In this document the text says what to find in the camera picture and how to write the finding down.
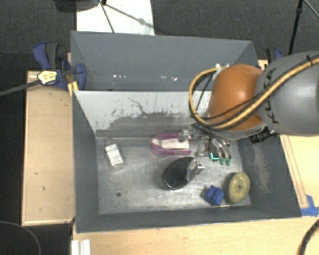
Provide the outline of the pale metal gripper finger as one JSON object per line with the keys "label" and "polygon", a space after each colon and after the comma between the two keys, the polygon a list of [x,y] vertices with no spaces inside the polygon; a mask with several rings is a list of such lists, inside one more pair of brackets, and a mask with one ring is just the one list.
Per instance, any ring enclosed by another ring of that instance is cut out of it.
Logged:
{"label": "pale metal gripper finger", "polygon": [[193,130],[191,128],[183,128],[178,134],[180,143],[191,140],[193,138]]}
{"label": "pale metal gripper finger", "polygon": [[186,166],[185,180],[187,182],[192,181],[197,175],[199,175],[205,166],[201,159],[193,158]]}

